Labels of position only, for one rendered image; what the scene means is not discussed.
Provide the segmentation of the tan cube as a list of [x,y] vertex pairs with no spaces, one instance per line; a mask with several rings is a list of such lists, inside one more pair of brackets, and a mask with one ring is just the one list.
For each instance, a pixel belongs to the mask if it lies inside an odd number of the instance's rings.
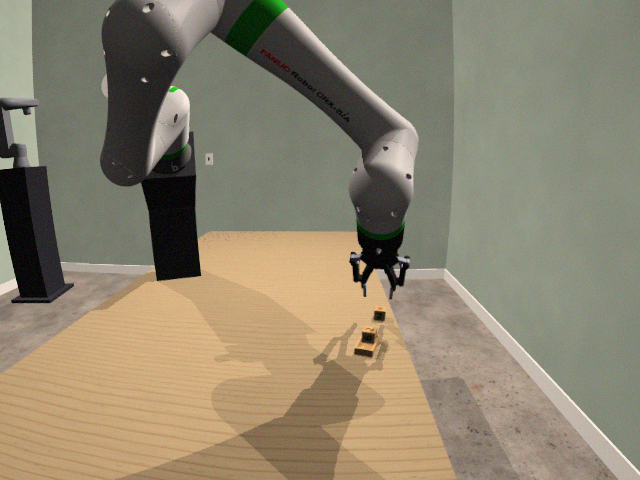
[[386,307],[375,306],[374,320],[385,321]]
[[377,328],[365,326],[362,331],[362,340],[363,343],[374,344],[377,337]]

